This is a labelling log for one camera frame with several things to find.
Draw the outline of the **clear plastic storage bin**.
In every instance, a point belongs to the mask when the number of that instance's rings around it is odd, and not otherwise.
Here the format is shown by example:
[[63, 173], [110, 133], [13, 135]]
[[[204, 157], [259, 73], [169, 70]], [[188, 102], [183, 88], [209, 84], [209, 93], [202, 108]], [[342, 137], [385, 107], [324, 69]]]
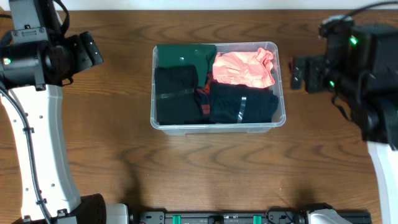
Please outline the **clear plastic storage bin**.
[[286, 121], [284, 92], [279, 62], [279, 49], [273, 42], [236, 42], [236, 43], [214, 43], [218, 52], [253, 52], [262, 47], [272, 52], [272, 76], [275, 84], [269, 87], [273, 94], [278, 97], [279, 104], [272, 116], [270, 123], [238, 123], [238, 124], [184, 124], [184, 125], [161, 125], [157, 121], [155, 78], [152, 78], [152, 93], [150, 104], [150, 123], [154, 129], [163, 131], [168, 135], [195, 134], [195, 133], [266, 133], [272, 128], [284, 125]]

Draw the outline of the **black garment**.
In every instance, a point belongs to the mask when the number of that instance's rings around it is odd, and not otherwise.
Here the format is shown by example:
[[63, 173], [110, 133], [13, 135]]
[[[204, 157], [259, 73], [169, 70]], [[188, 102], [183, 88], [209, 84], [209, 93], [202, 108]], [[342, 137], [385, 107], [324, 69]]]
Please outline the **black garment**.
[[202, 112], [195, 66], [157, 67], [154, 73], [157, 122], [161, 125], [197, 124]]

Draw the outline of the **red navy plaid shirt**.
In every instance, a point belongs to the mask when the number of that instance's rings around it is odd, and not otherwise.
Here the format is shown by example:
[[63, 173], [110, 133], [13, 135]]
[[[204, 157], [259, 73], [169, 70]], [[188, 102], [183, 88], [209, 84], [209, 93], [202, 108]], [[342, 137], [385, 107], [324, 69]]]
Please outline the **red navy plaid shirt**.
[[197, 93], [200, 97], [201, 120], [204, 123], [207, 123], [210, 118], [210, 85], [213, 80], [213, 74], [207, 73], [205, 86], [197, 88]]

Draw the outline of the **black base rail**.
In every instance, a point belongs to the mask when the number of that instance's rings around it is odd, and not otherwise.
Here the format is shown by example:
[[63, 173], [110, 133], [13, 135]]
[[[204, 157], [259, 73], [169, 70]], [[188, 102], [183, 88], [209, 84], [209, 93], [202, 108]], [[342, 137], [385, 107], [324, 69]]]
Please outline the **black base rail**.
[[131, 215], [133, 224], [311, 224], [311, 223], [367, 223], [371, 215], [364, 213], [338, 213], [332, 209], [311, 212], [268, 210], [264, 213], [169, 213], [142, 212]]

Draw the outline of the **dark navy garment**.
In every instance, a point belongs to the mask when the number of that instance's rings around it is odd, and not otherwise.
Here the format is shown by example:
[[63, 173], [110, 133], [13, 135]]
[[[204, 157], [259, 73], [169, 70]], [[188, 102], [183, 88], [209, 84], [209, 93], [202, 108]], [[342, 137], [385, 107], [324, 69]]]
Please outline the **dark navy garment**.
[[210, 85], [212, 123], [270, 123], [279, 105], [273, 91], [246, 85]]

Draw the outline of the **dark green garment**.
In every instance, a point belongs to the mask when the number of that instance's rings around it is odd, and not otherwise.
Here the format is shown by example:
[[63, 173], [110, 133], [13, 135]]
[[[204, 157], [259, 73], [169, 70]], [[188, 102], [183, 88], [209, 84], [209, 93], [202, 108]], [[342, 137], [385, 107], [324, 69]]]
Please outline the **dark green garment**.
[[194, 65], [198, 75], [198, 86], [206, 85], [207, 74], [212, 72], [217, 54], [210, 44], [163, 44], [157, 47], [158, 66], [169, 68]]

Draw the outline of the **pink garment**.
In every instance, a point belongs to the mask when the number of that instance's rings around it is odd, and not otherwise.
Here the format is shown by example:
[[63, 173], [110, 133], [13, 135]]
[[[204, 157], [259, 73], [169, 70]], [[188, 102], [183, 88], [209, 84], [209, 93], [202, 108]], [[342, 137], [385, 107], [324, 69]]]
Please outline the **pink garment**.
[[271, 74], [272, 52], [258, 48], [256, 52], [217, 53], [213, 63], [213, 78], [218, 83], [268, 88], [275, 84]]

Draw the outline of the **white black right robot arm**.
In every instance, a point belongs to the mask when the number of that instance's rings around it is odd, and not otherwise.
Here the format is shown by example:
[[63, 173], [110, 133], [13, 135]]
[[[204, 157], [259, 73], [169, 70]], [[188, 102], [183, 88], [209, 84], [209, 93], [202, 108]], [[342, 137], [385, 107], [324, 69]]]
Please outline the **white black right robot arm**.
[[371, 156], [382, 221], [397, 223], [397, 28], [357, 25], [351, 16], [332, 16], [318, 26], [326, 39], [322, 55], [296, 56], [290, 63], [293, 90], [330, 91], [343, 100], [345, 119], [356, 124]]

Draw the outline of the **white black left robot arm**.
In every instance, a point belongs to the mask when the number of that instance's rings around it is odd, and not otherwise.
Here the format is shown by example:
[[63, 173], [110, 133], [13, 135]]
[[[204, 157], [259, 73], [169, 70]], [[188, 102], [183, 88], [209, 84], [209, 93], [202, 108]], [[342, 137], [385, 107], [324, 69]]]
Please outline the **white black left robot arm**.
[[9, 3], [14, 29], [1, 39], [1, 103], [16, 142], [23, 223], [128, 223], [123, 203], [80, 195], [67, 157], [62, 88], [103, 58], [91, 34], [70, 37], [57, 1]]

